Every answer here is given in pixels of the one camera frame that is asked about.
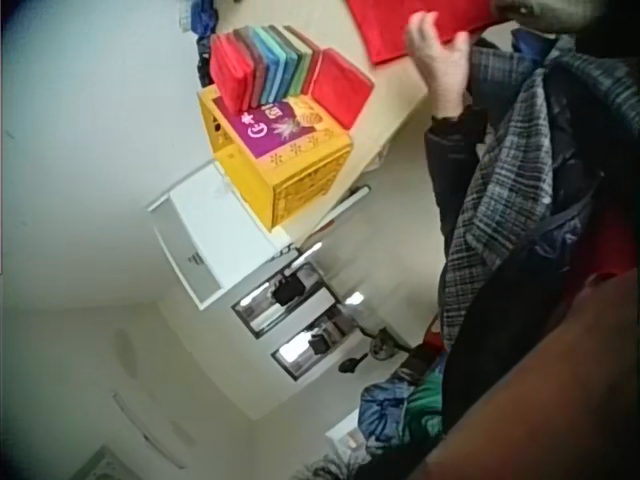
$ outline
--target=red notebook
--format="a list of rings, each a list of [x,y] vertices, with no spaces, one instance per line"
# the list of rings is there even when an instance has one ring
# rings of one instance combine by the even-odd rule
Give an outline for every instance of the red notebook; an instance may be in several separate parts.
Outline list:
[[[224,35],[211,37],[211,78],[218,86],[222,100],[234,113],[242,111],[245,85],[240,67],[231,59]]]
[[[404,33],[415,12],[437,11],[443,42],[459,31],[473,32],[500,23],[490,0],[347,0],[374,65],[406,55]]]
[[[343,128],[353,127],[372,91],[373,81],[358,67],[333,48],[322,52],[311,96]]]
[[[231,35],[212,37],[210,70],[227,108],[233,113],[246,110],[253,73]]]
[[[318,70],[318,64],[320,63],[320,59],[322,58],[322,49],[292,26],[286,25],[284,28],[298,37],[302,43],[304,43],[311,49],[311,51],[313,51],[313,54],[311,55],[311,62],[309,63],[309,70],[307,71],[307,77],[304,79],[302,90],[300,92],[303,95],[308,95],[309,91],[311,90],[311,84],[313,83],[313,79],[315,78],[316,72]]]
[[[243,77],[245,78],[244,96],[242,97],[242,111],[246,112],[247,110],[249,110],[251,97],[253,95],[256,71],[255,65],[251,60],[249,51],[242,44],[242,42],[240,42],[235,37],[235,35],[229,33],[227,34],[226,39],[229,42],[229,47],[231,48],[232,55],[236,55],[236,60],[238,62],[238,65],[242,69]]]

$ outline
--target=white wall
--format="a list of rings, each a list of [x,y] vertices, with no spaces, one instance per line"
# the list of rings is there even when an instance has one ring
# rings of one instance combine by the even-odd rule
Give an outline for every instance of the white wall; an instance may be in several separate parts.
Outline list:
[[[26,0],[2,32],[5,301],[156,301],[145,206],[211,158],[176,0]]]
[[[357,353],[368,346],[361,343]],[[255,423],[256,480],[287,480],[303,465],[329,453],[325,433],[358,408],[362,389],[384,380],[405,358],[377,362],[366,359],[353,375],[337,369],[323,373],[311,385],[278,405]]]
[[[246,480],[251,421],[204,374],[157,307],[5,312],[3,455],[25,478],[65,480],[107,443],[145,480]],[[187,465],[151,450],[117,390]]]

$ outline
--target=fingers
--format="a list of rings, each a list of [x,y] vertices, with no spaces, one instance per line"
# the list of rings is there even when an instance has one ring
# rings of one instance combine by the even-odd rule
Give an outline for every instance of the fingers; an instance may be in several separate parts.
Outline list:
[[[467,53],[471,46],[471,40],[469,38],[468,32],[458,32],[456,36],[453,37],[453,41],[451,42],[451,46],[449,48],[457,51],[459,53]]]
[[[436,30],[436,18],[438,18],[438,12],[429,12],[422,18],[421,31],[424,41],[431,47],[440,47],[440,36]]]
[[[409,18],[407,43],[427,48],[440,48],[440,37],[435,27],[438,12],[416,12]]]
[[[420,45],[424,41],[422,35],[422,21],[425,16],[425,12],[416,12],[409,17],[409,25],[406,32],[406,43],[411,48],[412,46]]]

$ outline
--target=wooden desk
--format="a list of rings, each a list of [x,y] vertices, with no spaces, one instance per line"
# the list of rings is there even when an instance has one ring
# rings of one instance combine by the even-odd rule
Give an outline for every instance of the wooden desk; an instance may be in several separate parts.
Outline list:
[[[423,100],[426,87],[407,58],[373,68],[344,0],[222,0],[216,7],[219,32],[244,25],[293,25],[319,46],[334,47],[375,82],[351,130],[353,152],[332,189],[280,227],[301,245]]]

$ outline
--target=dark jacket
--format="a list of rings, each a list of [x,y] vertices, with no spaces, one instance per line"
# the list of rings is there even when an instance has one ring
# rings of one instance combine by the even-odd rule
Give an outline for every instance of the dark jacket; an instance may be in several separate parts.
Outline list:
[[[599,199],[616,195],[634,214],[638,138],[570,72],[552,70],[545,82],[554,165],[552,215],[511,251],[465,314],[443,380],[445,433],[541,340],[546,320],[561,301],[573,247]],[[485,129],[483,112],[471,110],[453,124],[437,123],[425,135],[445,254]]]

